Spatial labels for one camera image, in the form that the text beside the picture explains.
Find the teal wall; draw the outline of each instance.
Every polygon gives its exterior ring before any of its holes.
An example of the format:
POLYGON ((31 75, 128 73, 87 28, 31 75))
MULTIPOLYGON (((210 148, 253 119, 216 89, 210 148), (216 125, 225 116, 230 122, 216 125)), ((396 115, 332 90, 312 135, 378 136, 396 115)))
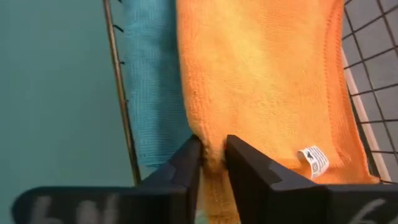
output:
POLYGON ((40 185, 132 185, 101 0, 0 1, 0 223, 40 185))

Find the white tag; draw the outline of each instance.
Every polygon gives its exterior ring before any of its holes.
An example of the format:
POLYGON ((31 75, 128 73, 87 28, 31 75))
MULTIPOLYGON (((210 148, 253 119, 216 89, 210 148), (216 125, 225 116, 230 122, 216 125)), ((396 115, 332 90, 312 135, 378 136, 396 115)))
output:
POLYGON ((329 167, 329 160, 325 154, 316 146, 306 147, 299 151, 311 166, 311 179, 322 175, 329 167))

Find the metal wire grid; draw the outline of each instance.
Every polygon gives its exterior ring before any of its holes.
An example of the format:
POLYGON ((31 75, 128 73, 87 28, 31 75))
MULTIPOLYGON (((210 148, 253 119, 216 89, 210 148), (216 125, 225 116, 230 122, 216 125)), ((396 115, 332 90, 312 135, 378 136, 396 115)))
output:
MULTIPOLYGON (((346 1, 345 6, 350 4, 352 1, 354 1, 354 0, 346 1)), ((371 21, 367 22, 365 25, 363 25, 363 26, 361 26, 361 27, 359 27, 357 29, 353 29, 353 23, 352 23, 352 21, 350 19, 350 16, 349 16, 349 13, 347 11, 347 8, 345 7, 344 14, 345 14, 345 16, 347 18, 347 21, 348 21, 348 24, 349 24, 349 29, 350 29, 351 33, 346 35, 346 36, 344 36, 343 40, 347 39, 348 37, 353 37, 355 45, 356 45, 356 48, 358 49, 359 56, 360 56, 360 59, 361 59, 359 62, 352 63, 352 64, 348 65, 347 67, 345 67, 344 69, 345 70, 346 69, 350 69, 350 68, 352 68, 352 67, 354 67, 356 65, 363 64, 364 71, 366 73, 366 78, 368 79, 368 82, 370 83, 370 86, 371 86, 371 89, 368 90, 368 91, 362 91, 362 92, 359 92, 359 93, 350 94, 351 102, 352 102, 352 99, 353 99, 354 96, 363 96, 366 93, 371 93, 373 95, 374 99, 376 99, 376 106, 377 106, 377 109, 378 109, 378 111, 379 111, 379 113, 381 115, 381 119, 380 120, 373 120, 373 121, 360 121, 359 118, 358 118, 358 115, 356 115, 356 121, 357 121, 357 125, 358 125, 358 128, 359 128, 359 132, 361 134, 361 139, 363 140, 364 147, 365 147, 365 150, 367 152, 366 154, 368 156, 370 170, 371 170, 371 172, 373 172, 373 175, 379 176, 379 172, 377 172, 377 168, 375 166, 375 162, 374 162, 372 153, 393 154, 393 155, 395 155, 396 162, 398 163, 398 153, 397 153, 396 146, 394 145, 394 142, 393 142, 393 138, 398 138, 398 136, 393 136, 392 133, 390 132, 389 128, 387 127, 387 125, 389 123, 398 121, 398 119, 386 119, 386 117, 383 115, 383 111, 381 109, 381 104, 380 104, 379 99, 378 99, 378 97, 376 95, 376 92, 380 91, 380 90, 385 90, 385 89, 388 89, 388 88, 393 88, 395 86, 398 86, 398 83, 390 83, 390 84, 388 84, 386 86, 375 88, 374 84, 371 81, 370 75, 369 75, 368 66, 366 65, 365 62, 368 61, 368 60, 371 60, 372 58, 376 58, 376 57, 378 57, 378 56, 380 56, 382 54, 385 54, 387 52, 395 52, 396 56, 398 57, 398 45, 397 45, 397 42, 394 39, 393 32, 392 32, 391 26, 389 24, 389 21, 386 18, 386 16, 389 13, 392 13, 395 10, 398 10, 398 4, 396 6, 394 6, 394 7, 392 7, 392 8, 390 8, 390 9, 385 11, 383 9, 381 0, 376 0, 376 1, 377 1, 377 6, 380 9, 380 11, 382 12, 382 14, 380 16, 376 17, 375 19, 372 19, 371 21), (371 24, 375 23, 376 21, 378 21, 380 19, 383 20, 383 22, 385 23, 385 25, 387 27, 388 35, 389 35, 389 38, 390 38, 390 40, 392 42, 392 47, 389 48, 389 49, 383 50, 383 51, 381 51, 381 52, 379 52, 377 54, 374 54, 374 55, 372 55, 370 57, 364 57, 363 51, 361 50, 361 47, 359 46, 357 32, 362 30, 362 29, 364 29, 364 28, 366 28, 367 26, 370 26, 371 24), (388 140, 389 140, 389 144, 391 145, 392 151, 383 151, 383 150, 381 150, 381 151, 373 151, 373 150, 370 149, 370 147, 369 147, 369 145, 368 145, 368 143, 366 141, 366 138, 364 137, 362 125, 363 124, 373 124, 373 123, 381 123, 381 124, 383 124, 383 126, 384 126, 384 128, 386 130, 387 137, 388 137, 388 140)), ((398 172, 398 170, 389 170, 389 172, 391 172, 391 171, 392 172, 398 172)), ((398 184, 397 182, 391 182, 391 181, 388 181, 388 180, 381 180, 381 182, 385 183, 385 184, 398 184)))
MULTIPOLYGON (((345 2, 345 6, 348 5, 351 1, 354 1, 354 0, 347 0, 345 2)), ((116 86, 117 86, 117 89, 118 89, 119 107, 120 107, 121 115, 122 115, 122 118, 123 118, 124 132, 125 132, 125 137, 126 137, 126 142, 127 142, 127 149, 128 149, 128 153, 129 153, 129 157, 130 157, 132 173, 133 173, 133 176, 134 176, 134 182, 135 182, 135 184, 138 184, 141 181, 141 175, 140 175, 139 166, 137 164, 136 150, 134 148, 134 140, 132 138, 131 126, 130 126, 130 122, 129 122, 129 118, 128 118, 128 112, 127 112, 127 99, 126 99, 126 96, 125 96, 125 91, 124 91, 124 86, 123 86, 123 77, 121 75, 121 65, 124 65, 125 63, 123 61, 120 61, 120 59, 119 59, 118 48, 117 48, 117 45, 116 45, 115 32, 114 32, 115 29, 118 32, 120 32, 120 33, 123 33, 124 30, 119 25, 113 24, 111 7, 110 7, 110 0, 103 0, 103 4, 104 4, 104 10, 105 10, 105 17, 106 17, 109 45, 111 47, 111 56, 112 56, 112 60, 113 60, 113 66, 114 66, 115 77, 116 77, 116 86)), ((361 140, 362 140, 364 148, 365 148, 366 155, 368 157, 369 170, 372 173, 372 175, 376 175, 376 176, 380 177, 379 172, 378 172, 377 167, 376 167, 376 163, 375 163, 374 158, 372 156, 372 153, 393 154, 393 155, 395 155, 396 161, 398 163, 397 149, 396 149, 396 147, 395 147, 395 145, 393 143, 392 135, 389 132, 389 129, 387 127, 387 123, 388 122, 398 121, 398 119, 386 119, 383 116, 383 113, 382 113, 382 110, 381 110, 381 107, 380 107, 380 103, 377 101, 376 91, 384 90, 384 89, 387 89, 387 88, 392 88, 392 87, 398 86, 398 83, 391 83, 390 85, 386 85, 386 86, 379 87, 379 88, 374 88, 373 85, 372 85, 372 82, 371 82, 371 79, 370 79, 370 76, 369 76, 369 72, 368 72, 368 68, 366 67, 365 62, 368 61, 368 60, 371 60, 373 58, 376 58, 377 56, 380 56, 380 55, 382 55, 384 53, 390 52, 390 51, 394 51, 396 53, 396 55, 398 56, 398 45, 397 45, 397 43, 394 40, 394 37, 392 35, 392 30, 391 30, 391 28, 389 26, 389 23, 388 23, 387 19, 386 19, 386 15, 391 13, 391 12, 393 12, 393 11, 395 11, 395 10, 397 10, 398 9, 398 5, 392 7, 389 10, 386 10, 386 11, 384 11, 383 8, 382 8, 381 0, 377 0, 377 5, 380 8, 380 10, 382 11, 382 14, 380 16, 376 17, 375 19, 367 22, 365 25, 355 29, 355 30, 353 29, 353 25, 351 23, 351 20, 350 20, 350 18, 348 16, 346 8, 345 8, 344 14, 345 14, 345 16, 346 16, 346 18, 348 20, 348 24, 349 24, 349 28, 350 28, 351 32, 350 32, 350 34, 344 36, 343 40, 347 39, 348 37, 353 37, 354 40, 355 40, 356 47, 358 48, 358 51, 359 51, 359 56, 361 57, 361 60, 359 62, 352 63, 352 64, 348 65, 347 67, 345 67, 344 69, 345 70, 346 69, 350 69, 350 68, 352 68, 352 67, 354 67, 356 65, 363 64, 364 67, 365 67, 367 79, 368 79, 369 83, 371 84, 371 90, 362 91, 360 93, 350 94, 351 104, 354 105, 353 104, 353 97, 354 96, 361 96, 361 95, 366 94, 366 93, 373 93, 373 96, 376 99, 377 108, 378 108, 378 110, 379 110, 379 112, 381 114, 381 118, 382 118, 381 120, 360 121, 360 119, 358 117, 358 114, 357 114, 357 111, 356 111, 356 108, 353 106, 354 117, 355 117, 356 123, 358 125, 359 135, 361 137, 361 140), (361 51, 361 49, 359 47, 359 43, 358 43, 358 39, 356 37, 356 33, 358 31, 362 30, 363 28, 371 25, 372 23, 378 21, 379 19, 383 19, 385 25, 387 26, 389 37, 390 37, 391 42, 393 43, 393 47, 391 47, 391 48, 389 48, 387 50, 383 50, 383 51, 381 51, 381 52, 379 52, 377 54, 374 54, 374 55, 372 55, 370 57, 364 57, 363 53, 362 53, 362 51, 361 51), (367 142, 365 133, 363 131, 363 127, 362 127, 363 124, 371 124, 371 123, 382 123, 384 125, 384 127, 385 127, 385 129, 387 131, 389 142, 390 142, 390 144, 392 146, 392 150, 393 150, 392 152, 391 151, 373 151, 373 150, 371 150, 371 148, 369 147, 369 144, 367 142)), ((397 182, 391 182, 391 181, 388 181, 388 180, 381 180, 381 183, 383 183, 383 184, 398 184, 397 182)))

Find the blue microfiber cloth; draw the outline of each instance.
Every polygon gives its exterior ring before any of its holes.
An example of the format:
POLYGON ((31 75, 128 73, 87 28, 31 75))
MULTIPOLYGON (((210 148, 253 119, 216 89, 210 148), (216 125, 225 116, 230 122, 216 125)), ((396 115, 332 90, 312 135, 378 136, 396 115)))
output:
POLYGON ((140 165, 157 167, 192 135, 183 106, 175 0, 125 0, 129 117, 140 165))

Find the orange microfiber cloth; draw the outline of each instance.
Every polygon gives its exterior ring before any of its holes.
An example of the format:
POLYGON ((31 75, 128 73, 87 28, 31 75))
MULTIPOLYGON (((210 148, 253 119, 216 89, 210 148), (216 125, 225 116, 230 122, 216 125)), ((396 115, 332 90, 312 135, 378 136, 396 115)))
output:
POLYGON ((210 222, 239 220, 223 167, 237 135, 310 178, 299 150, 330 161, 313 181, 376 183, 368 171, 341 62, 343 0, 177 0, 188 122, 205 145, 210 222))

